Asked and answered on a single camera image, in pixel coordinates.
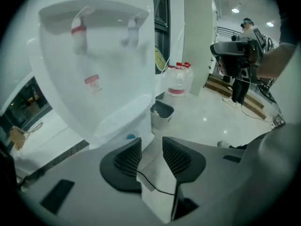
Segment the sneaker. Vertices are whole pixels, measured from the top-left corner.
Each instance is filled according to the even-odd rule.
[[[232,107],[236,107],[237,105],[237,103],[233,102],[232,98],[223,98],[222,100]]]
[[[231,146],[231,144],[226,141],[219,141],[217,143],[217,146],[221,147],[221,148],[229,148]]]

